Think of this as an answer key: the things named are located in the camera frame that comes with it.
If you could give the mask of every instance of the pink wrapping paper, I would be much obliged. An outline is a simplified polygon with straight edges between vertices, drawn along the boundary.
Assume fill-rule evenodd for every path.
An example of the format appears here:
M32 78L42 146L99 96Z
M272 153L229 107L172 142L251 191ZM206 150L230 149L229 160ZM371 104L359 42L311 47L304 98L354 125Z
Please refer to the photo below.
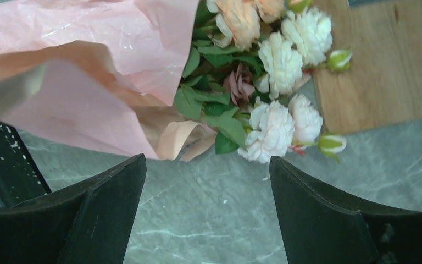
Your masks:
M198 123L167 107L187 61L197 3L0 4L0 80L47 63L39 92L1 119L46 139L125 156L173 159L191 141L209 145L213 131L197 131Z

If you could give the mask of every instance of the marble tabletop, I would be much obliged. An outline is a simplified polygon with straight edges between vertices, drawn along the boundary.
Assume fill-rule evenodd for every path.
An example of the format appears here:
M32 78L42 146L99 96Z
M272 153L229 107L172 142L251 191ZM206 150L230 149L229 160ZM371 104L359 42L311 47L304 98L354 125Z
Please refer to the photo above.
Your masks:
M315 101L312 82L300 92ZM20 135L53 191L126 159ZM286 159L351 194L422 211L422 120L347 138L341 164L316 149ZM268 165L210 149L188 163L147 167L125 264L287 263Z

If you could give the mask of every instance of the dusty pink rose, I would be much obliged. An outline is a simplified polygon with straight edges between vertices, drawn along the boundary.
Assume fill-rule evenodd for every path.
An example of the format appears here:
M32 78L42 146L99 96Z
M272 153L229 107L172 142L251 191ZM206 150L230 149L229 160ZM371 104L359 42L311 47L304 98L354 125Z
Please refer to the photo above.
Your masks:
M284 0L254 0L261 19L272 23L281 17L285 10Z
M230 92L232 103L236 106L250 101L250 96L255 92L252 79L252 72L240 63L237 70L232 71L224 80L224 88Z
M260 36L258 12L253 0L207 0L211 13L217 13L216 25L223 34L214 39L219 47L228 46L232 40L237 48L248 50Z

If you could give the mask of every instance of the wooden board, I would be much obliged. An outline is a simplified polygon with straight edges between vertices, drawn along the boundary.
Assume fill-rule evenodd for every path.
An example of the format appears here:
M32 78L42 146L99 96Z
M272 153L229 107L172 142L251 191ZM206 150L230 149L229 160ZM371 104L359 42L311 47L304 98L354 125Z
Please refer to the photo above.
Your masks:
M347 0L314 2L332 17L332 47L353 50L350 71L315 71L325 129L347 134L422 118L422 0L351 9Z

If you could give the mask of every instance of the wooden cutting board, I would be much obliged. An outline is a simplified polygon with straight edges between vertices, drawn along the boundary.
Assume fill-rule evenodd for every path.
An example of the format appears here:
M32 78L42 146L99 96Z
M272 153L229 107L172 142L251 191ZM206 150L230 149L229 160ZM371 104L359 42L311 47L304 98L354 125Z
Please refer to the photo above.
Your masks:
M332 47L353 50L348 72L315 71L325 129L347 134L422 118L422 0L314 2L332 17Z

